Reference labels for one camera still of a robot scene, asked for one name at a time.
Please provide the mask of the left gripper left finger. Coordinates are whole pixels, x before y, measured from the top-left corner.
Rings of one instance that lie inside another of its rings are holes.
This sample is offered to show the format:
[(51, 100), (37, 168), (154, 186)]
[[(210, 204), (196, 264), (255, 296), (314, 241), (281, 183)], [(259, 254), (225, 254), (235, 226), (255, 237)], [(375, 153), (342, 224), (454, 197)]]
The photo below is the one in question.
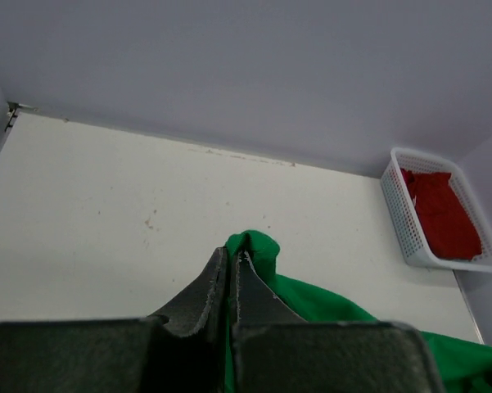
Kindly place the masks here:
[(228, 256), (224, 247), (214, 250), (201, 273), (172, 300), (149, 314), (176, 337), (215, 336), (220, 329), (227, 294)]

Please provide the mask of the green t shirt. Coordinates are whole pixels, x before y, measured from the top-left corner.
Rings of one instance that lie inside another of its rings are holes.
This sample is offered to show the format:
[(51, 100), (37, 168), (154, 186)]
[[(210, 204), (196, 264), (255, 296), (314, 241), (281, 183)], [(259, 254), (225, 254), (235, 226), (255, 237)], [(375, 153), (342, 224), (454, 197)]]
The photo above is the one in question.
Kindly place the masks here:
[(307, 324), (233, 327), (228, 295), (227, 392), (492, 392), (492, 347), (377, 319), (351, 300), (276, 271), (279, 245), (248, 230), (238, 251)]

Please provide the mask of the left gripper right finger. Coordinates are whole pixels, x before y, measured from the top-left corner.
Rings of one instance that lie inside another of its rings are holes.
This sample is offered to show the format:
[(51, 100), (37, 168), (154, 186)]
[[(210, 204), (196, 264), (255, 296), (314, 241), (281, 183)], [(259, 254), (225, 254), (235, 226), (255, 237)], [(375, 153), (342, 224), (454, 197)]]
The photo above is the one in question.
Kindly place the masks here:
[(307, 324), (257, 274), (245, 250), (238, 251), (232, 262), (230, 321), (234, 328)]

